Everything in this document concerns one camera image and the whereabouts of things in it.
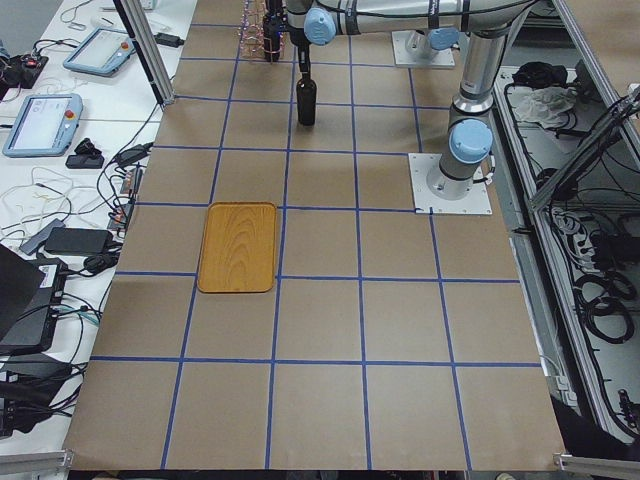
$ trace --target white desk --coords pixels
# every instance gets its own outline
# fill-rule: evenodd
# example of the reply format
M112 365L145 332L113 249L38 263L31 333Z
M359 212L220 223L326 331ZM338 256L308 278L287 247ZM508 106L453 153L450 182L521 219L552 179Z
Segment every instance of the white desk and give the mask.
M42 38L75 38L82 40L94 28L92 17L98 15L109 18L114 23L119 23L119 17L115 12L100 11L99 5L103 2L102 0L95 0L91 4L81 7L76 17L76 21L86 24L87 29L83 32L69 29L60 21L60 13L78 3L78 0L64 0ZM196 3L197 0L160 0L157 9L148 13L152 28L157 31L159 27L162 27L162 30L167 33L185 38ZM176 71L182 48L174 49L163 46L159 48L167 71L171 76ZM70 49L63 46L45 50L44 54L49 57L49 63L41 77L33 89L23 90L13 101L0 103L0 123L12 123L24 98L30 94L77 93L83 98L84 110L71 147L60 157L7 158L0 154L0 172L2 172L0 175L0 195L17 185L31 184L32 174L36 177L36 181L61 191L67 190L71 185L71 181L76 187L95 187L100 170L69 170L64 165L67 155L73 153L73 148L83 138L89 137L96 147L102 150L105 159L108 161L129 141L154 108L155 98L140 64L140 59L137 56L133 56L113 77L101 78L64 69L62 61L68 56L69 52ZM14 95L15 90L10 90L6 98L11 99ZM157 109L151 122L144 128L134 144L147 143L154 140L161 116L162 111ZM0 144L4 144L8 134L9 130L0 129ZM66 179L62 179L56 173L63 175ZM108 191L107 184L103 182L103 185L103 190ZM40 195L47 194L53 195L46 189L32 187L13 190L8 195L3 196L0 200L0 226L11 225L19 222L26 215L40 213L44 205L44 200ZM79 207L96 199L97 196L94 188L74 189L70 193L74 211L78 211ZM93 201L87 208L91 208L98 203L98 201ZM46 211L52 211L51 209L58 204L60 202L51 202L47 205ZM62 210L67 209L68 203L65 202ZM109 220L108 212L108 207L103 205L90 214L71 216L65 223L68 227L105 228ZM57 217L47 218L43 220L41 226L46 225L53 218L63 217L64 215L58 215ZM38 231L37 223L29 224L29 234L34 234ZM2 243L13 249L17 249L20 245L19 241L11 238L4 239ZM72 269L82 268L84 257L61 258ZM91 279L77 276L70 277L67 280L65 292L79 296L97 308L112 277L113 269ZM66 298L64 303L80 305L78 301ZM80 330L80 322L77 317L69 316L61 319L56 327L53 344L45 353L58 360L68 361L78 345ZM89 359L96 332L97 327L85 321L82 343L74 363L86 362ZM54 401L68 397L79 382L79 377L67 381ZM29 434L15 431L10 438L0 440L0 455L59 450L62 447L69 423L70 419L68 418L53 416L37 424Z
M60 21L60 14L77 5L77 0L64 0L42 38L73 38L82 41L95 28L92 18L104 17L121 26L117 13L100 10L100 1L81 7L76 22L87 25L80 32L67 27ZM163 0L155 11L148 14L154 26L164 26L167 33L185 38L193 16L196 0ZM159 46L160 54L169 76L175 74L182 48ZM62 66L71 49L58 46L47 48L43 54L49 57L41 77L31 90L22 90L20 95L8 103L0 103L0 118L13 118L18 114L25 97L36 93L77 93L83 98L85 111L82 118L89 120L129 120L143 121L156 103L144 70L137 55L133 55L112 77L99 77L72 72ZM6 98L13 98L9 91ZM159 120L160 114L154 116Z

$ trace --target wooden tray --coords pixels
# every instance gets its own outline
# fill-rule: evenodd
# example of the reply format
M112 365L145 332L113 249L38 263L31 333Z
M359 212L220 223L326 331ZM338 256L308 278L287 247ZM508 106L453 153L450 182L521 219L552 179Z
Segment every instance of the wooden tray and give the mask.
M214 203L202 240L198 289L203 293L267 292L274 283L276 207Z

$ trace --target power adapter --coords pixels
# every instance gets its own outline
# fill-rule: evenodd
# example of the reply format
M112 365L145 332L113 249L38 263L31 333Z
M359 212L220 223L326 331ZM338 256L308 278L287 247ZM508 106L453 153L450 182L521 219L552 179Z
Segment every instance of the power adapter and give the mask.
M151 147L153 147L153 142L145 143L144 145L138 144L118 153L113 158L119 167L128 167L149 155Z
M169 35L167 33L156 33L153 38L156 39L158 45L165 45L167 47L178 48L184 45L184 40L177 35Z

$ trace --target metal base plate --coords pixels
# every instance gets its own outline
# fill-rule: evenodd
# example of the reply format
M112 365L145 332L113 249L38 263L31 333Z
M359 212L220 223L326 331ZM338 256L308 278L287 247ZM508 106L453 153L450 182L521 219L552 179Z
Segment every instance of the metal base plate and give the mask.
M407 40L413 32L392 32L393 54L397 67L451 69L456 66L451 49L438 52L433 58L416 58L407 50Z
M484 183L474 183L466 197L460 200L445 200L435 195L427 186L427 173L438 164L439 153L410 153L411 186L413 187L413 205L416 213L451 215L491 215L491 203ZM473 178L482 178L478 167Z

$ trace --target grid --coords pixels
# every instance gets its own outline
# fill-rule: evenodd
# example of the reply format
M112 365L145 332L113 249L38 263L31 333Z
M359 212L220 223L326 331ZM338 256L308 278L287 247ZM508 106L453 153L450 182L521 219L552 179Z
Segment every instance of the grid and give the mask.
M406 153L444 144L451 95L431 92L442 105L425 104L422 72L395 69L390 50L367 57L364 37L343 38L334 50L311 52L312 61L319 58L314 72L348 71L348 82L346 92L325 94L314 75L318 122L305 130L296 126L292 52L274 66L240 59L237 25L202 20L216 18L216 7L201 1L196 9L176 77L178 100L165 113L143 183L67 439L77 468L553 468L561 441L501 219L412 209ZM390 49L389 36L371 38L374 49ZM210 49L214 55L202 54ZM194 65L201 79L188 72ZM248 70L265 67L287 87L247 81ZM372 74L393 82L388 103L378 100ZM427 87L452 93L459 72L436 77L440 84ZM205 81L212 78L226 80ZM325 78L344 90L344 78ZM253 124L256 117L262 121ZM205 124L211 128L194 128ZM372 174L371 165L382 167ZM400 179L384 185L390 195L376 172ZM206 206L233 200L278 205L276 285L267 294L197 292ZM478 238L489 247L479 259ZM473 295L480 298L469 304ZM503 310L496 314L502 324L492 328L514 337L513 351L501 353L495 338L474 341L479 332L464 324L478 317L489 325L493 316L480 321L478 308ZM241 346L230 339L243 325ZM475 355L477 348L484 351ZM118 385L127 398L114 398ZM207 398L222 412L208 411ZM114 401L122 410L105 413ZM478 403L486 402L495 409L479 414ZM133 440L120 435L127 422ZM96 440L101 427L106 433ZM505 436L502 427L513 431ZM488 428L494 444L483 436ZM228 445L218 438L225 436ZM142 439L152 440L141 447Z

